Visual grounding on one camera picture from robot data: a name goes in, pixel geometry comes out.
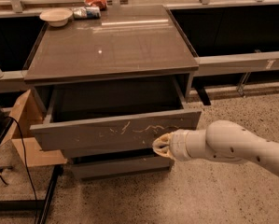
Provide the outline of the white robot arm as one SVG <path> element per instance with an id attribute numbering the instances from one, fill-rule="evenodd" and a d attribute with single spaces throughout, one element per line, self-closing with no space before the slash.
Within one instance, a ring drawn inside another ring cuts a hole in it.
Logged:
<path id="1" fill-rule="evenodd" d="M 157 138 L 152 147 L 158 155 L 175 161 L 251 161 L 279 176 L 279 143 L 261 138 L 227 120 L 215 121 L 204 130 L 166 133 Z"/>

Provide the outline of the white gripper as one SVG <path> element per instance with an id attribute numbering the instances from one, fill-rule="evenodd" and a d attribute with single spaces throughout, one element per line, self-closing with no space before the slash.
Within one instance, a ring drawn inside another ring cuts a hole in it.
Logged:
<path id="1" fill-rule="evenodd" d="M 187 145 L 190 135 L 190 130 L 177 130 L 172 133 L 172 136 L 166 133 L 153 142 L 153 151 L 163 158 L 189 161 L 191 156 L 188 154 Z"/>

